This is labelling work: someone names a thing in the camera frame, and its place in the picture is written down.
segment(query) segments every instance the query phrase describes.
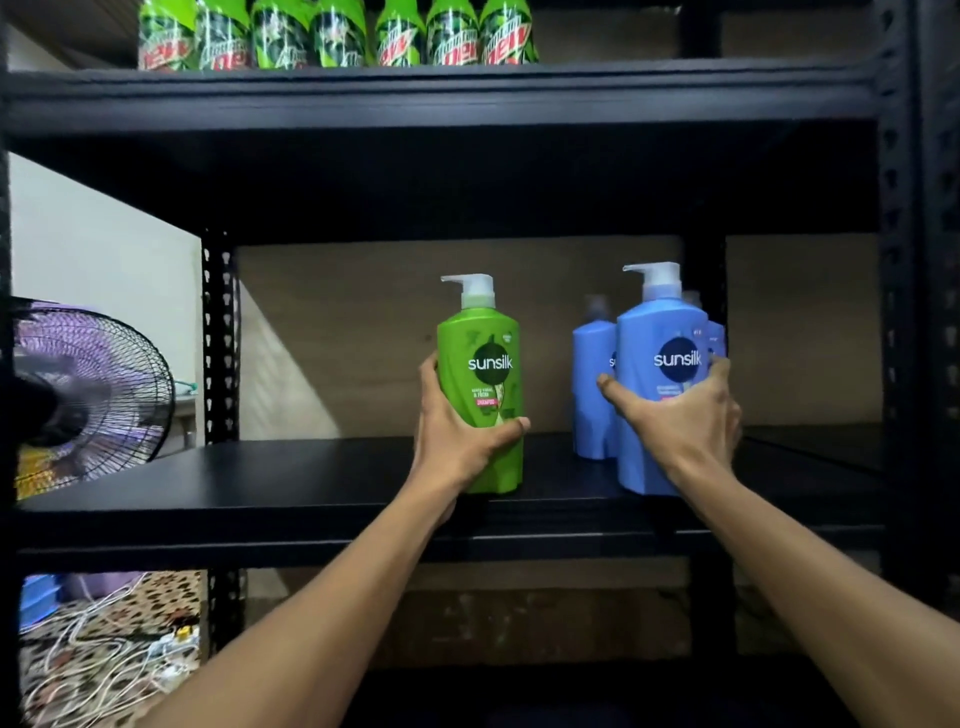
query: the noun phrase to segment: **shampoo bottle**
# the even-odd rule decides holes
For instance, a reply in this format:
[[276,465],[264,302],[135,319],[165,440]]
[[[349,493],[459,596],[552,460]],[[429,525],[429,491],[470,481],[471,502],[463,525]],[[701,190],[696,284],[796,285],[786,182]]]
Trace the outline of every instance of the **shampoo bottle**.
[[[707,314],[681,298],[679,263],[623,270],[644,274],[643,303],[616,320],[616,378],[646,400],[677,397],[707,376]],[[677,495],[626,420],[617,418],[617,430],[620,485],[645,496]]]
[[616,324],[607,300],[593,296],[588,322],[573,329],[573,451],[590,460],[616,457],[616,414],[597,388],[597,378],[613,376]]
[[[703,308],[700,303],[700,291],[684,291],[684,301],[697,308]],[[707,321],[707,353],[717,356],[727,356],[727,330],[723,324]]]
[[[468,425],[493,427],[523,415],[520,328],[496,310],[493,278],[444,276],[464,286],[462,310],[437,327],[437,371]],[[468,493],[509,493],[523,480],[523,441],[498,453]]]

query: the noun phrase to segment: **black shelf board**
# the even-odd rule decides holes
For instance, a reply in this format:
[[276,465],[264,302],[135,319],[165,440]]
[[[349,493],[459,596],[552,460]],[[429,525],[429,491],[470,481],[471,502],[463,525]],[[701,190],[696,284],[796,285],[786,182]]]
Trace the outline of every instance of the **black shelf board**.
[[748,437],[796,452],[813,455],[848,468],[883,472],[883,425],[830,425],[824,437],[821,425],[752,426]]
[[238,244],[874,231],[874,65],[12,74],[12,151]]
[[[829,436],[829,429],[824,431]],[[23,501],[29,571],[322,564],[403,482],[409,438],[226,443]],[[874,547],[880,478],[747,442],[742,481],[840,547]],[[689,554],[719,547],[678,497],[639,497],[615,464],[575,457],[569,434],[531,435],[505,497],[462,497],[429,561]]]
[[799,656],[368,672],[345,728],[806,728],[857,723]]

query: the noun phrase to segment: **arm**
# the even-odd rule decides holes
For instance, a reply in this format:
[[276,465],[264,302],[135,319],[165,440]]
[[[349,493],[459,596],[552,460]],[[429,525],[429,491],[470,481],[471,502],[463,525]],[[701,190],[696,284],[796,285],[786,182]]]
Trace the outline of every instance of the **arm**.
[[395,500],[310,584],[160,703],[145,728],[340,724],[434,529],[491,455],[530,426],[523,418],[467,426],[435,363],[420,367],[414,465]]
[[960,725],[960,624],[899,592],[744,487],[730,362],[674,400],[604,395],[754,580],[851,712],[871,728]]

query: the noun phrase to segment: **mountain dew bottle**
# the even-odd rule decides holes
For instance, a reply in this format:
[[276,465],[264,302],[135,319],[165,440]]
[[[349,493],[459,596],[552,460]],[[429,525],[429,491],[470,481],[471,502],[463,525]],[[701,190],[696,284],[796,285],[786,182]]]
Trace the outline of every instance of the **mountain dew bottle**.
[[313,55],[305,0],[256,0],[251,11],[257,68],[305,68]]
[[434,0],[426,16],[426,55],[433,65],[477,63],[480,26],[469,0]]
[[200,70],[250,68],[250,15],[244,0],[197,0]]
[[197,67],[194,0],[144,0],[140,6],[137,68],[185,71]]
[[357,0],[320,0],[314,9],[313,46],[324,68],[364,65],[367,18]]
[[483,63],[536,63],[534,23],[525,0],[489,0],[480,13]]
[[380,65],[420,65],[426,56],[426,27],[417,0],[387,0],[376,21],[376,60]]

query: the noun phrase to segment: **hand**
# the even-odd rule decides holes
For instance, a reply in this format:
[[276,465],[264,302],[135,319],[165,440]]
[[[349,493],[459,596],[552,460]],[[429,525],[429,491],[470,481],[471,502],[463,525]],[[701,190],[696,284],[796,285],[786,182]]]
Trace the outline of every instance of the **hand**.
[[709,376],[670,400],[645,400],[607,375],[597,386],[678,487],[691,467],[716,462],[731,468],[743,410],[730,394],[729,359],[712,356]]
[[512,445],[530,429],[525,417],[496,427],[471,427],[461,419],[440,388],[437,353],[420,364],[420,423],[414,440],[414,464],[403,486],[437,493],[452,501],[487,467],[499,449]]

